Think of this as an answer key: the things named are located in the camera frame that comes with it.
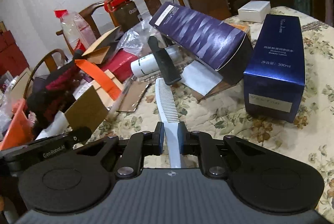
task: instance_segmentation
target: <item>white bottle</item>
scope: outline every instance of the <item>white bottle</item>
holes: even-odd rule
[[[167,47],[166,51],[174,63],[181,60],[182,55],[177,45]],[[133,75],[139,78],[159,70],[159,66],[154,58],[154,55],[151,53],[131,62],[131,70]]]

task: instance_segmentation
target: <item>orange bin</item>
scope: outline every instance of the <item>orange bin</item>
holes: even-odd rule
[[[20,99],[13,105],[14,117],[3,141],[0,142],[0,151],[21,146],[33,140],[31,122],[24,114],[24,107],[25,99]]]

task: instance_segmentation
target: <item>orange paper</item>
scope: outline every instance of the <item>orange paper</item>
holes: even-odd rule
[[[114,101],[121,94],[118,86],[97,65],[87,60],[75,60],[75,64],[91,76]]]

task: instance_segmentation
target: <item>floral tablecloth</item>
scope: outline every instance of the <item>floral tablecloth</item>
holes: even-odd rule
[[[331,139],[334,134],[334,28],[286,7],[273,8],[271,13],[298,16],[302,26],[306,86],[294,122],[253,119],[245,111],[242,81],[199,104],[188,87],[183,84],[173,87],[180,120],[189,131],[208,132],[217,139],[226,134],[236,135],[315,167],[325,183],[317,210],[334,223],[334,135]],[[248,24],[252,44],[256,44],[262,24],[241,22],[238,16],[226,21]],[[158,121],[155,91],[151,86],[135,113],[122,113],[111,124],[104,121],[91,140],[107,134],[129,138],[141,130],[153,131]],[[190,167],[197,164],[195,157],[187,157],[186,163]],[[145,166],[169,167],[166,146],[162,156],[146,157]]]

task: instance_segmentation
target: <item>blue box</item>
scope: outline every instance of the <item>blue box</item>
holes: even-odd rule
[[[267,15],[244,71],[246,111],[293,122],[305,87],[298,17]]]
[[[229,85],[235,85],[243,78],[253,52],[245,32],[170,2],[158,9],[150,24],[221,74]]]

